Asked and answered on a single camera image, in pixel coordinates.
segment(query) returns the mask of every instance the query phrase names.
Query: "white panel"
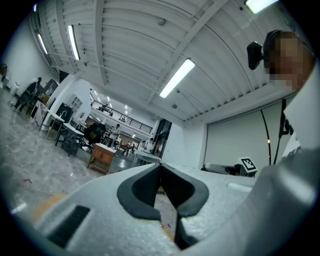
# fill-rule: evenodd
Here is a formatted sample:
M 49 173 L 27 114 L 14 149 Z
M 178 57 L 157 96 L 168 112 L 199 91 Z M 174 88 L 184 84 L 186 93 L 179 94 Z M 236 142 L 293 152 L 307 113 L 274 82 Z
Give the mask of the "white panel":
M 258 170 L 269 164 L 267 134 L 259 111 L 208 127 L 205 164 L 234 166 L 240 157 L 250 157 Z
M 162 161 L 201 169 L 206 148 L 206 125 L 188 124 L 181 128 L 172 124 Z
M 281 107 L 279 102 L 262 109 L 270 137 L 271 164 L 277 150 Z M 289 139 L 290 135 L 282 136 L 277 163 Z M 269 165 L 267 133 L 260 111 L 208 126 L 205 163 L 233 166 L 239 157 L 250 157 L 258 170 Z

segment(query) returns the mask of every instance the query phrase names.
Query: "black vent slot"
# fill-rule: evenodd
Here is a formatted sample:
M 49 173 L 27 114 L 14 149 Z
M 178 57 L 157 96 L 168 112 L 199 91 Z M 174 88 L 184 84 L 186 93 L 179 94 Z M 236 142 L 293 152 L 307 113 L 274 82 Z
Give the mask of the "black vent slot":
M 133 183 L 132 192 L 137 199 L 154 207 L 157 191 L 160 187 L 160 172 L 158 169 L 150 171 Z
M 202 181 L 165 163 L 161 165 L 161 186 L 176 208 L 178 217 L 196 215 L 209 197 L 209 190 Z
M 89 208 L 77 205 L 72 213 L 47 238 L 57 246 L 65 248 L 89 212 Z
M 154 209 L 160 187 L 160 165 L 154 166 L 126 179 L 116 195 L 123 208 L 133 217 L 160 221 L 160 212 Z

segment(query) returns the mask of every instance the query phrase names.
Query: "white table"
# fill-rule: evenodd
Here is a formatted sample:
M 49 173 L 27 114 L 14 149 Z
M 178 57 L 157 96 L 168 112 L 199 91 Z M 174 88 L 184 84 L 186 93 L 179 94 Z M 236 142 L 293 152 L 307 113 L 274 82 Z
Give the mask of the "white table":
M 68 129 L 70 129 L 71 131 L 73 131 L 74 133 L 78 134 L 78 135 L 84 135 L 81 131 L 78 131 L 76 128 L 74 128 L 73 126 L 71 126 L 70 123 L 64 123 L 63 126 L 67 127 Z
M 62 124 L 65 122 L 65 120 L 63 120 L 63 119 L 62 119 L 60 116 L 58 116 L 56 113 L 53 113 L 53 112 L 51 112 L 50 110 L 48 110 L 48 113 L 53 117 L 54 121 L 53 121 L 52 125 L 49 127 L 48 136 L 46 137 L 46 139 L 49 139 L 50 133 L 51 133 L 51 131 L 52 131 L 52 128 L 53 128 L 54 125 L 55 125 L 56 120 L 58 120 L 58 121 L 61 122 L 57 134 L 59 134 L 60 129 L 61 129 L 61 126 L 62 126 Z
M 146 152 L 143 152 L 143 151 L 139 151 L 139 150 L 136 150 L 134 151 L 134 160 L 133 160 L 133 163 L 132 163 L 132 166 L 134 166 L 134 164 L 136 163 L 136 159 L 141 159 L 141 160 L 144 160 L 144 161 L 147 161 L 149 163 L 158 163 L 161 158 L 160 157 L 157 157 L 153 154 L 148 154 Z

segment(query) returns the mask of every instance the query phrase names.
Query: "black cable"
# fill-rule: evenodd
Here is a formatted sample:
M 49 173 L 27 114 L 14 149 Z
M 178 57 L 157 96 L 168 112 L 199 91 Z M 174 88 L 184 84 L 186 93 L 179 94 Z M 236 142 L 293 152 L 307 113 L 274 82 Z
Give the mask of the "black cable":
M 261 111 L 261 115 L 262 115 L 263 122 L 264 122 L 264 126 L 265 126 L 266 137 L 267 137 L 267 139 L 268 139 L 269 165 L 271 165 L 271 146 L 270 146 L 270 138 L 269 138 L 268 126 L 267 126 L 267 123 L 266 123 L 266 119 L 265 119 L 264 113 L 262 112 L 262 109 L 260 109 L 260 111 Z
M 273 164 L 274 164 L 274 165 L 276 164 L 276 161 L 277 161 L 278 150 L 279 150 L 279 145 L 280 145 L 280 139 L 281 139 L 281 136 L 279 136 L 278 146 L 276 146 L 276 152 L 275 152 L 274 161 L 273 161 Z

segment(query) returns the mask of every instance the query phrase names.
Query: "white ceiling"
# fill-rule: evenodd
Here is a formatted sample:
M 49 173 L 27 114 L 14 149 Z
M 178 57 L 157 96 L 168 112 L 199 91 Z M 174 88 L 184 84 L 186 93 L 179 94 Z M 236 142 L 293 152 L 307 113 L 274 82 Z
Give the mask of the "white ceiling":
M 280 3 L 254 15 L 243 0 L 47 0 L 39 14 L 53 66 L 81 72 L 98 92 L 180 126 L 223 119 L 220 109 L 235 115 L 232 106 L 242 97 L 247 111 L 260 98 L 268 104 L 288 94 L 270 87 L 263 65 L 249 69 L 246 50 L 269 31 L 292 30 Z M 74 25 L 80 61 L 67 25 Z M 159 97 L 186 58 L 196 66 L 180 92 Z

